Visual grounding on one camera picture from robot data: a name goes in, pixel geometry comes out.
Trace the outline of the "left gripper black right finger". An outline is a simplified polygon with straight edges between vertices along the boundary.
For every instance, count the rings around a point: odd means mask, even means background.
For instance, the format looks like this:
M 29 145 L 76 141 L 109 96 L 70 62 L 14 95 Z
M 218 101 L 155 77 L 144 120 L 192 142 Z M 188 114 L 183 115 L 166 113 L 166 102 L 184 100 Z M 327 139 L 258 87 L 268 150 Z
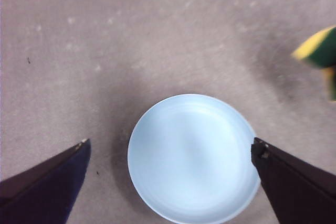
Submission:
M 335 175 L 260 138 L 251 161 L 280 223 L 335 223 Z

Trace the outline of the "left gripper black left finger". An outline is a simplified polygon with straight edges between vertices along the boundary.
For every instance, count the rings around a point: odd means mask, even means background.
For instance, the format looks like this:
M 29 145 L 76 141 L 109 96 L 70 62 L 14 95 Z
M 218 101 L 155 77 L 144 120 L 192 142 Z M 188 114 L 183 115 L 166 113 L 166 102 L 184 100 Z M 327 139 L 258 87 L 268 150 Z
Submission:
M 90 140 L 1 182 L 1 223 L 66 223 L 86 177 Z

